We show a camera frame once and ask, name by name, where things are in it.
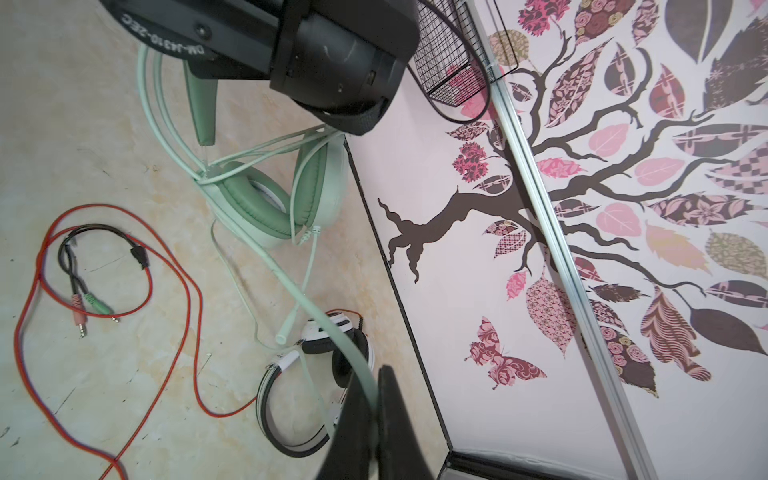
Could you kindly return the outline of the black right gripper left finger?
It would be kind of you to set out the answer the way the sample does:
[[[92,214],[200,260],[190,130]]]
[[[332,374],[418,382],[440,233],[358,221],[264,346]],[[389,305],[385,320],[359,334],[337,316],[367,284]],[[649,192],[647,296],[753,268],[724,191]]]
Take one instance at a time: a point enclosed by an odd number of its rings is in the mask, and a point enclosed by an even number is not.
[[[374,416],[360,381],[350,380],[330,449],[317,480],[365,480],[370,476]]]

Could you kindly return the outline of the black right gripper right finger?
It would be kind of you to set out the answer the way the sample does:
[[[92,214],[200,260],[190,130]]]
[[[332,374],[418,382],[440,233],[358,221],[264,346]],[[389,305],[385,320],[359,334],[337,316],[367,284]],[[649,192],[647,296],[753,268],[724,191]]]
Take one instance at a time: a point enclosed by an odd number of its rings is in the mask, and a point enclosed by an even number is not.
[[[394,369],[383,365],[378,374],[379,478],[433,480],[416,438]]]

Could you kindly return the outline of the mint green headphones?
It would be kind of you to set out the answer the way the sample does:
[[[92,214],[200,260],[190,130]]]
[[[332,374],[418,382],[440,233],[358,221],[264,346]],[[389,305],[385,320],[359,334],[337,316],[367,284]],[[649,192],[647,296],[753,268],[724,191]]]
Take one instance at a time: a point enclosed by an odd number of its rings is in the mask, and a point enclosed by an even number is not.
[[[317,125],[211,162],[183,140],[166,103],[163,56],[139,50],[136,78],[144,114],[168,156],[191,178],[215,218],[251,247],[294,299],[275,340],[284,345],[308,304],[311,275],[290,280],[270,256],[281,244],[316,244],[338,217],[346,195],[349,154],[343,132]]]

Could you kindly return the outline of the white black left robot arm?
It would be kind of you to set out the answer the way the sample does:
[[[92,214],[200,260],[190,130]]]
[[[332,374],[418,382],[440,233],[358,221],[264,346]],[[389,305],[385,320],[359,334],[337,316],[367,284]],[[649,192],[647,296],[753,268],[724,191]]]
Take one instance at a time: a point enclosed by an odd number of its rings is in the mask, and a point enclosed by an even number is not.
[[[105,1],[149,48],[203,80],[257,80],[362,136],[388,110],[419,43],[414,1]]]

